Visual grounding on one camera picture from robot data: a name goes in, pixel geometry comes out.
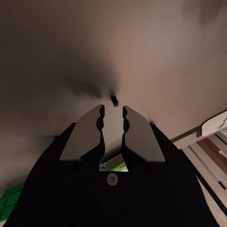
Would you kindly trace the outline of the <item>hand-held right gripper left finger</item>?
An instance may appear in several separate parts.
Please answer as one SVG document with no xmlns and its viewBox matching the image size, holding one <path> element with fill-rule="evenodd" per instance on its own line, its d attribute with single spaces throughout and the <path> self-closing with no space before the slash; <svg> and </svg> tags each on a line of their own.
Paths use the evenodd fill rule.
<svg viewBox="0 0 227 227">
<path fill-rule="evenodd" d="M 104 116 L 105 107 L 99 104 L 76 122 L 59 158 L 63 166 L 99 171 L 100 160 L 105 154 Z"/>
</svg>

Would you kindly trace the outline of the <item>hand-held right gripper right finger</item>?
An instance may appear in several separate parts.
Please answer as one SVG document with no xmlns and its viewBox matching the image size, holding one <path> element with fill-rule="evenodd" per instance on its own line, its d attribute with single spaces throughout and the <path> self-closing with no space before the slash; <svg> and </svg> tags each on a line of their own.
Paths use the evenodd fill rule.
<svg viewBox="0 0 227 227">
<path fill-rule="evenodd" d="M 129 106 L 123 106 L 123 130 L 121 155 L 128 171 L 164 166 L 166 160 L 150 123 Z"/>
</svg>

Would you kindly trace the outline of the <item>wooden edged desk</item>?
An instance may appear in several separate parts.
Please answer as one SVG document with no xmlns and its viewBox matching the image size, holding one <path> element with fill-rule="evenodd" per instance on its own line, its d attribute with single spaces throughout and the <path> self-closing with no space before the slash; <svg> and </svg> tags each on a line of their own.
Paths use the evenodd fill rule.
<svg viewBox="0 0 227 227">
<path fill-rule="evenodd" d="M 197 141 L 197 144 L 227 175 L 227 155 L 207 137 Z"/>
</svg>

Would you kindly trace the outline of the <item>white book stand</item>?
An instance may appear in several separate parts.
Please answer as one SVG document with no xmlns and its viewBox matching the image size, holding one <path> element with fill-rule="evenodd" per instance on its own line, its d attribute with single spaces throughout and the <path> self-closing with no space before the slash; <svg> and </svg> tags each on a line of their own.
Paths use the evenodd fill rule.
<svg viewBox="0 0 227 227">
<path fill-rule="evenodd" d="M 201 126 L 201 135 L 203 137 L 214 134 L 217 131 L 227 127 L 227 110 L 206 120 Z"/>
</svg>

